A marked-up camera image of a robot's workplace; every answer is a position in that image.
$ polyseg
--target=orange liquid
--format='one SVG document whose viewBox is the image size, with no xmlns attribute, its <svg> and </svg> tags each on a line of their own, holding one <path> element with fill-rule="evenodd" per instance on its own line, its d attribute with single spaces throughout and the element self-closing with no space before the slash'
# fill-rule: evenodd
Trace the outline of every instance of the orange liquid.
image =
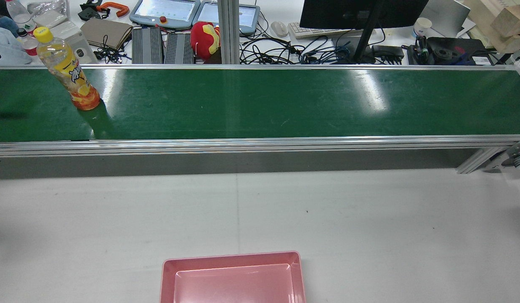
<svg viewBox="0 0 520 303">
<path fill-rule="evenodd" d="M 86 96 L 83 96 L 77 92 L 71 93 L 71 102 L 77 109 L 83 111 L 89 111 L 99 105 L 100 97 L 99 92 L 90 85 L 90 91 Z"/>
</svg>

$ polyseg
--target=orange clamp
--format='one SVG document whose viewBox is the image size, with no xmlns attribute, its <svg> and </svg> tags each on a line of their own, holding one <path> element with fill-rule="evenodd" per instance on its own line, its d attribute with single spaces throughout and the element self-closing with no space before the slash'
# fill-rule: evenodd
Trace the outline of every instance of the orange clamp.
<svg viewBox="0 0 520 303">
<path fill-rule="evenodd" d="M 103 8 L 117 8 L 119 11 L 116 12 L 116 16 L 121 17 L 127 15 L 129 12 L 129 6 L 119 4 L 116 2 L 105 2 L 104 4 L 101 4 L 97 6 L 97 11 L 102 11 Z"/>
</svg>

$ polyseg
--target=yellow bottle cap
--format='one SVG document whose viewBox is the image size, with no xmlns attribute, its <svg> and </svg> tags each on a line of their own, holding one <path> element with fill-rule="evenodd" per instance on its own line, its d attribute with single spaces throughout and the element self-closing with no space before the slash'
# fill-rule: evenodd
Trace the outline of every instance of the yellow bottle cap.
<svg viewBox="0 0 520 303">
<path fill-rule="evenodd" d="M 41 43 L 50 42 L 54 38 L 53 33 L 50 32 L 48 27 L 38 27 L 34 29 L 34 37 Z"/>
</svg>

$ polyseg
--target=red plush toy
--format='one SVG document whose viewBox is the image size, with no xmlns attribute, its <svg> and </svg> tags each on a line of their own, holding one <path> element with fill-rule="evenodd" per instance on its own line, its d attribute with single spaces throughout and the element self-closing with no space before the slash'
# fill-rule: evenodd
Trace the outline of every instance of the red plush toy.
<svg viewBox="0 0 520 303">
<path fill-rule="evenodd" d="M 213 27 L 210 22 L 197 22 L 191 29 L 191 48 L 194 53 L 208 60 L 221 46 L 219 27 Z"/>
</svg>

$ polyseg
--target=water bottle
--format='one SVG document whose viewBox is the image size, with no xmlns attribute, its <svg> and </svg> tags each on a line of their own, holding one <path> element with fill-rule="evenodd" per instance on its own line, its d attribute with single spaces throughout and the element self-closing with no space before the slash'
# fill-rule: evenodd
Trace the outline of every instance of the water bottle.
<svg viewBox="0 0 520 303">
<path fill-rule="evenodd" d="M 94 109 L 100 102 L 99 92 L 88 82 L 71 46 L 54 38 L 48 27 L 38 27 L 34 36 L 39 41 L 37 56 L 68 90 L 73 105 L 83 111 Z"/>
<path fill-rule="evenodd" d="M 17 26 L 31 35 L 36 25 L 26 7 L 19 0 L 6 0 L 6 7 Z"/>
<path fill-rule="evenodd" d="M 17 34 L 19 35 L 18 40 L 23 44 L 26 53 L 30 56 L 37 56 L 35 48 L 37 48 L 39 42 L 33 36 L 28 35 L 25 29 L 17 29 Z"/>
</svg>

